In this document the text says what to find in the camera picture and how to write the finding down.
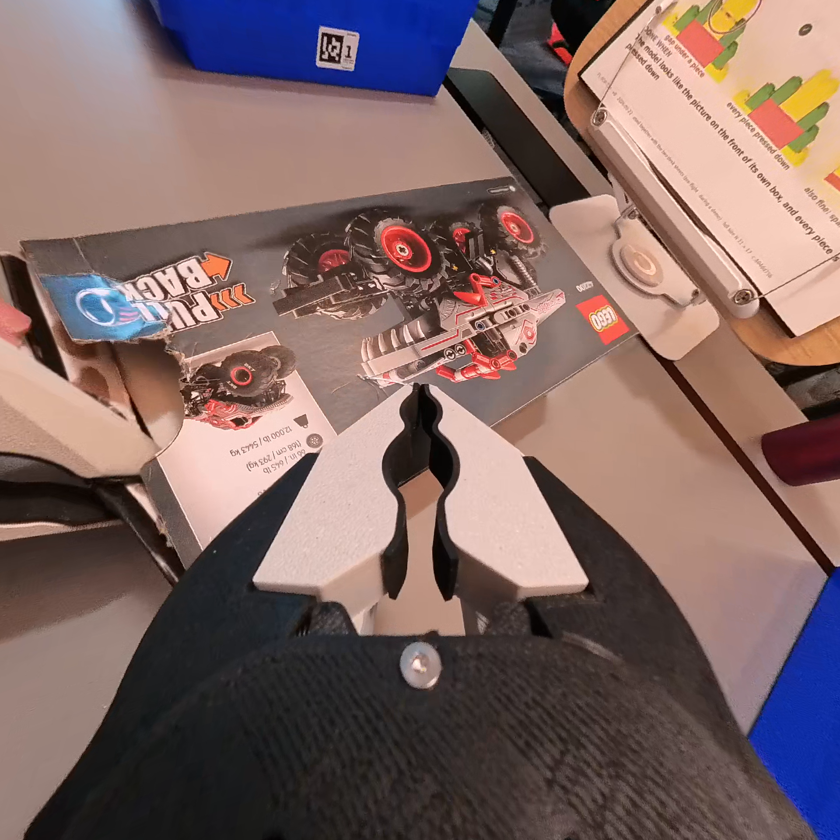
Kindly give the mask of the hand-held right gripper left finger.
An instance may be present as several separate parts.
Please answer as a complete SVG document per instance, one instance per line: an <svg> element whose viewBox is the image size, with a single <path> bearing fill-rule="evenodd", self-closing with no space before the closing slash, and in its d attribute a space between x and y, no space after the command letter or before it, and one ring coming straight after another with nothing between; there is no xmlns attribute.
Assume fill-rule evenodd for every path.
<svg viewBox="0 0 840 840"><path fill-rule="evenodd" d="M253 583L262 592L341 604L371 634L377 606L406 578L402 486L427 468L420 388L400 386L323 446Z"/></svg>

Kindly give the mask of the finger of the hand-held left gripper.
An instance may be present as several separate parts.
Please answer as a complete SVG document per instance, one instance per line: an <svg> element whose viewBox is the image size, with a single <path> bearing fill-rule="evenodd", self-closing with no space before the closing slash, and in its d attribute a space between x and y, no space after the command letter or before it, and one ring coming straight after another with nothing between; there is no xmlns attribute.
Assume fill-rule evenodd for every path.
<svg viewBox="0 0 840 840"><path fill-rule="evenodd" d="M122 524L143 538L137 476L81 476L31 455L1 455L2 541Z"/></svg>
<svg viewBox="0 0 840 840"><path fill-rule="evenodd" d="M98 478L136 476L158 448L136 424L2 340L1 451Z"/></svg>

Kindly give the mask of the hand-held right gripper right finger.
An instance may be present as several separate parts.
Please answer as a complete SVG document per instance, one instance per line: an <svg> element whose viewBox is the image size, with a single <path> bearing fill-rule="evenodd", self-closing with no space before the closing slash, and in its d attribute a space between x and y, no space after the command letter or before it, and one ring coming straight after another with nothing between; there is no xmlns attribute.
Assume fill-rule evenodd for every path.
<svg viewBox="0 0 840 840"><path fill-rule="evenodd" d="M434 577L479 635L500 604L578 595L589 579L522 452L451 397L422 387L428 467L442 491Z"/></svg>

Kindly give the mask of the monster truck toy cardboard box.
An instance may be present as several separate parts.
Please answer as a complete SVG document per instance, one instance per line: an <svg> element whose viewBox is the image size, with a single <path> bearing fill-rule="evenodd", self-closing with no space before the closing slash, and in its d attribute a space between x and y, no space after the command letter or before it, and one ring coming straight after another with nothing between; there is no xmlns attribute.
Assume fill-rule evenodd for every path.
<svg viewBox="0 0 840 840"><path fill-rule="evenodd" d="M637 336L510 177L21 246L75 345L177 364L143 483L184 566L398 386L494 426Z"/></svg>

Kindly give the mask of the pink object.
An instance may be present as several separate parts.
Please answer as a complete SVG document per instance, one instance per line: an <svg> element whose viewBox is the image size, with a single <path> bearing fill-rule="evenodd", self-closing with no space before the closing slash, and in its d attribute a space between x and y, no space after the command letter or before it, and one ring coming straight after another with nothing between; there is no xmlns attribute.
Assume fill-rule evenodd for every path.
<svg viewBox="0 0 840 840"><path fill-rule="evenodd" d="M31 318L1 298L0 301L1 339L18 348L24 343L31 329Z"/></svg>

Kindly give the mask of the dark maroon cylinder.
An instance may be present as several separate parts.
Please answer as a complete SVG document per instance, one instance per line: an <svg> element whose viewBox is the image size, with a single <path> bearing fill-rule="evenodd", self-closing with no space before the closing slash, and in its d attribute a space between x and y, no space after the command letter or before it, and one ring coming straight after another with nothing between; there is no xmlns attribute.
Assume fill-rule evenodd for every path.
<svg viewBox="0 0 840 840"><path fill-rule="evenodd" d="M767 433L760 445L773 473L789 486L839 479L839 415Z"/></svg>

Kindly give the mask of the silver clamp bar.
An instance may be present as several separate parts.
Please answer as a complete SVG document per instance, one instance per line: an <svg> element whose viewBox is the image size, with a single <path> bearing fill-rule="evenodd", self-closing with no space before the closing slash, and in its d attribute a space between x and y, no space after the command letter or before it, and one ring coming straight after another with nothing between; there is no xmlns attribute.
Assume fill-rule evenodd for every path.
<svg viewBox="0 0 840 840"><path fill-rule="evenodd" d="M675 261L715 305L735 319L759 313L759 293L722 247L693 220L674 191L604 105L595 107L588 142Z"/></svg>

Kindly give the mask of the blue plastic bin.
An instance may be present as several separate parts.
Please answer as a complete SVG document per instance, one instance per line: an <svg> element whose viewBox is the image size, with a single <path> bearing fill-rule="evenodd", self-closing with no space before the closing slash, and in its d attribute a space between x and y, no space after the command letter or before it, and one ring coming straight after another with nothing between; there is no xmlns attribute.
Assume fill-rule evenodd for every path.
<svg viewBox="0 0 840 840"><path fill-rule="evenodd" d="M822 588L749 740L821 839L839 838L839 570Z"/></svg>

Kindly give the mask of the blue bin with tag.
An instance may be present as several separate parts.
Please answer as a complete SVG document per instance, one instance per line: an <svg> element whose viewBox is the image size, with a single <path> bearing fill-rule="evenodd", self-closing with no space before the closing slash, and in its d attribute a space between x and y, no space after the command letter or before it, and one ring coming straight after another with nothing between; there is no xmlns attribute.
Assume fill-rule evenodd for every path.
<svg viewBox="0 0 840 840"><path fill-rule="evenodd" d="M152 1L199 70L433 97L475 1Z"/></svg>

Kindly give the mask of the printed instruction sheet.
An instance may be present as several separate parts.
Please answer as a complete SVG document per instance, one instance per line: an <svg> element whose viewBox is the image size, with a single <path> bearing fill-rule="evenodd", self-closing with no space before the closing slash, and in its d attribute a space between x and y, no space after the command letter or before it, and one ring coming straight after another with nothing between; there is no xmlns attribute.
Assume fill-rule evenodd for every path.
<svg viewBox="0 0 840 840"><path fill-rule="evenodd" d="M839 2L647 2L580 80L785 330L838 317Z"/></svg>

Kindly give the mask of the dark bag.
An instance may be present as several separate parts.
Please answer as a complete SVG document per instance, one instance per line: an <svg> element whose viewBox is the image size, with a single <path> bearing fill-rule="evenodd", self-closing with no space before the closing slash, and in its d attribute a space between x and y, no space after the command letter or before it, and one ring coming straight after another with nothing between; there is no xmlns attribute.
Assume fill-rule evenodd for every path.
<svg viewBox="0 0 840 840"><path fill-rule="evenodd" d="M568 67L614 1L478 1L475 21L521 73Z"/></svg>

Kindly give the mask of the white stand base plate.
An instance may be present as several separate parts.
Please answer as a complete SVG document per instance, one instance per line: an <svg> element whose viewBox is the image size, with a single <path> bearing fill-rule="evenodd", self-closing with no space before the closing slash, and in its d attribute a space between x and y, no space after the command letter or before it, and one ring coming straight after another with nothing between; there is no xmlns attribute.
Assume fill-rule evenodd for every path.
<svg viewBox="0 0 840 840"><path fill-rule="evenodd" d="M549 220L658 355L678 361L719 328L718 311L634 206L593 196L553 207Z"/></svg>

